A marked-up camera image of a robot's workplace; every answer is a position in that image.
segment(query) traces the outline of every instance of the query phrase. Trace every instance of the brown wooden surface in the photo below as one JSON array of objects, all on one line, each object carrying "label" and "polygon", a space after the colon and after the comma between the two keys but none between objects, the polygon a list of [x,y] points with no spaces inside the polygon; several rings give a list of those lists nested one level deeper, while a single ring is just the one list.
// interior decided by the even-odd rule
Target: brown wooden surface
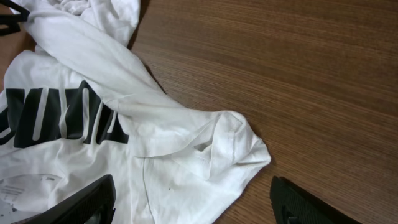
[{"label": "brown wooden surface", "polygon": [[[132,51],[167,94],[242,113],[272,154],[217,223],[275,223],[274,175],[362,223],[398,222],[397,1],[142,6]],[[2,72],[3,47],[17,40],[0,37]]]}]

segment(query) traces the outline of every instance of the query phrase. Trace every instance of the black plastic object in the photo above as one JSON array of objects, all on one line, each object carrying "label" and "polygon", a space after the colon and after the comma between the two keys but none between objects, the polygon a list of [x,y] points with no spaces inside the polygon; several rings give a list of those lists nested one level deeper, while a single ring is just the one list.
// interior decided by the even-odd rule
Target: black plastic object
[{"label": "black plastic object", "polygon": [[277,224],[360,223],[283,177],[272,179],[270,198]]},{"label": "black plastic object", "polygon": [[10,0],[0,0],[0,4],[17,10],[20,14],[0,15],[0,25],[6,25],[6,28],[0,29],[0,36],[12,34],[21,31],[18,22],[26,22],[29,11]]},{"label": "black plastic object", "polygon": [[112,175],[105,175],[26,224],[110,224],[116,191]]}]

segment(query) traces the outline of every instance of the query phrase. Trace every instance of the crumpled white fabric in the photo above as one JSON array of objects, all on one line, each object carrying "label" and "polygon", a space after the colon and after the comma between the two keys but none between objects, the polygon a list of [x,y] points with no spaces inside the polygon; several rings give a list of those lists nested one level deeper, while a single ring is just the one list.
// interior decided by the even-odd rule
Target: crumpled white fabric
[{"label": "crumpled white fabric", "polygon": [[[185,108],[126,48],[138,24],[138,0],[13,1],[30,11],[24,27],[37,48],[14,59],[5,88],[61,89],[85,80],[118,113],[129,140],[127,146],[87,146],[59,139],[23,150],[6,144],[0,146],[8,152],[0,156],[0,179],[62,178],[47,200],[50,208],[112,174],[113,223],[211,223],[270,163],[266,145],[241,114]],[[6,107],[4,95],[0,108]]]}]

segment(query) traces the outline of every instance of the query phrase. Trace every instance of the t-shirt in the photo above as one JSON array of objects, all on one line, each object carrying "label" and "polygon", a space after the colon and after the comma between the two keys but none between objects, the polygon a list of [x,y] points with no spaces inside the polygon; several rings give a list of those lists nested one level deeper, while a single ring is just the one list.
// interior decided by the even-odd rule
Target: t-shirt
[{"label": "t-shirt", "polygon": [[139,0],[15,2],[37,43],[0,94],[0,196],[15,209],[44,212],[111,174],[113,223],[211,223],[270,163],[241,114],[182,106],[126,48]]}]

